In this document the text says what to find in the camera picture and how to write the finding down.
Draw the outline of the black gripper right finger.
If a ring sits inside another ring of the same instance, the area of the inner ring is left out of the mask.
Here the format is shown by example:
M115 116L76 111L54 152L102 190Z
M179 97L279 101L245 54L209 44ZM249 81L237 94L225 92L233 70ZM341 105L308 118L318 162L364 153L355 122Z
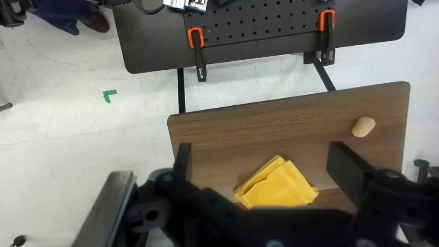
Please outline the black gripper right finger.
M341 141L329 144L326 171L347 197L360 197L375 170Z

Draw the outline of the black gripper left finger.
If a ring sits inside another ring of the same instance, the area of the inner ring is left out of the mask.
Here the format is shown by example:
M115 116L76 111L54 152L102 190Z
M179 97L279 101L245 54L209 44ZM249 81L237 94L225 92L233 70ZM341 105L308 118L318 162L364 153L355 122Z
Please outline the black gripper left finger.
M177 177L183 179L190 177L190 152L192 145L189 142L181 142L174 159L172 171Z

